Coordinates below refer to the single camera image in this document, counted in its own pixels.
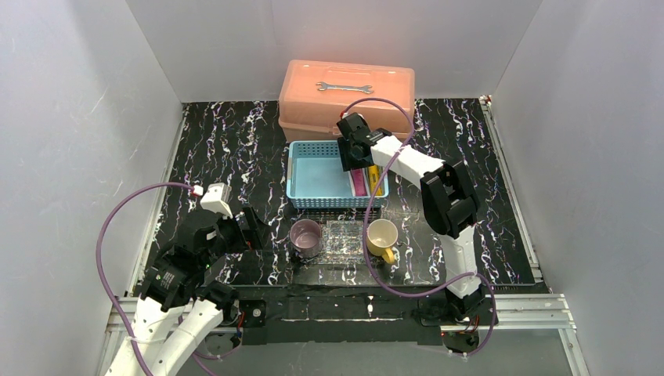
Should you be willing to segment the purple mug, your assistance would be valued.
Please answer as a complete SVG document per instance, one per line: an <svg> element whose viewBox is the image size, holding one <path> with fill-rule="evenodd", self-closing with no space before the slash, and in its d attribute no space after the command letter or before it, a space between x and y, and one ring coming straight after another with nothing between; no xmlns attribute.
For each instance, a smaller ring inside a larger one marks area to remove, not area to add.
<svg viewBox="0 0 664 376"><path fill-rule="evenodd" d="M322 250L322 229L311 219L300 219L290 228L289 239L301 259L316 257Z"/></svg>

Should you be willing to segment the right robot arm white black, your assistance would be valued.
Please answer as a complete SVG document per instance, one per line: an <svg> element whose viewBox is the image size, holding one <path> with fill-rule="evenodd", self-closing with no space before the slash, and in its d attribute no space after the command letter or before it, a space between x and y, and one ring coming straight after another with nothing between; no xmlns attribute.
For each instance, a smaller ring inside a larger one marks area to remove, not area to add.
<svg viewBox="0 0 664 376"><path fill-rule="evenodd" d="M470 316L484 295L474 244L480 200L465 163L423 154L386 129L370 129L358 113L343 114L337 127L345 171L377 165L420 190L424 218L442 243L446 311L456 320Z"/></svg>

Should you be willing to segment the yellow mug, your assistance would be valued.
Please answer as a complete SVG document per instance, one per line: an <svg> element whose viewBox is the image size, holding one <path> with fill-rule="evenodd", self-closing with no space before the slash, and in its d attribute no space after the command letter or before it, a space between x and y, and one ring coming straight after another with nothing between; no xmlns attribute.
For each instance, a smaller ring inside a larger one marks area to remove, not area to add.
<svg viewBox="0 0 664 376"><path fill-rule="evenodd" d="M399 239L396 225L387 219L376 219L366 231L367 249L373 256L383 259L387 264L395 263L394 247Z"/></svg>

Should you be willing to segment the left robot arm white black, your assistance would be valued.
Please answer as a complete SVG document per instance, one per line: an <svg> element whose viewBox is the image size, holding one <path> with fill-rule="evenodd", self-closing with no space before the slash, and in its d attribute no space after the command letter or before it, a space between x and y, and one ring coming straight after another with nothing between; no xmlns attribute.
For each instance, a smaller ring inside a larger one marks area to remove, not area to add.
<svg viewBox="0 0 664 376"><path fill-rule="evenodd" d="M210 266L225 255L262 249L269 226L252 207L238 221L196 209L147 268L128 334L108 375L175 375L213 329L234 325L233 345L242 339L246 313L228 284L206 282Z"/></svg>

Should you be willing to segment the light blue plastic basket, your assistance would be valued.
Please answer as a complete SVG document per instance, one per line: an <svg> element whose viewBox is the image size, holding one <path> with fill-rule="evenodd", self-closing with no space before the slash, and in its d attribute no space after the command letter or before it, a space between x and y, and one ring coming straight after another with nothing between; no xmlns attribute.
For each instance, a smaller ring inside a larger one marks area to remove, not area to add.
<svg viewBox="0 0 664 376"><path fill-rule="evenodd" d="M368 195L355 197L349 172L341 166L337 142L293 141L287 163L287 197L298 209L366 208L370 203L367 175Z"/></svg>

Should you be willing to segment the clear plastic tray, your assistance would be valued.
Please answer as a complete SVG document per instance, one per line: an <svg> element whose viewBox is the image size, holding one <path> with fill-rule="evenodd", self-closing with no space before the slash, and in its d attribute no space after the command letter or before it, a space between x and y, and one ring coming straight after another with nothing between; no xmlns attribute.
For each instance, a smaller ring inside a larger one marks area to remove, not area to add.
<svg viewBox="0 0 664 376"><path fill-rule="evenodd" d="M361 221L330 220L323 227L322 250L316 261L328 265L364 263Z"/></svg>

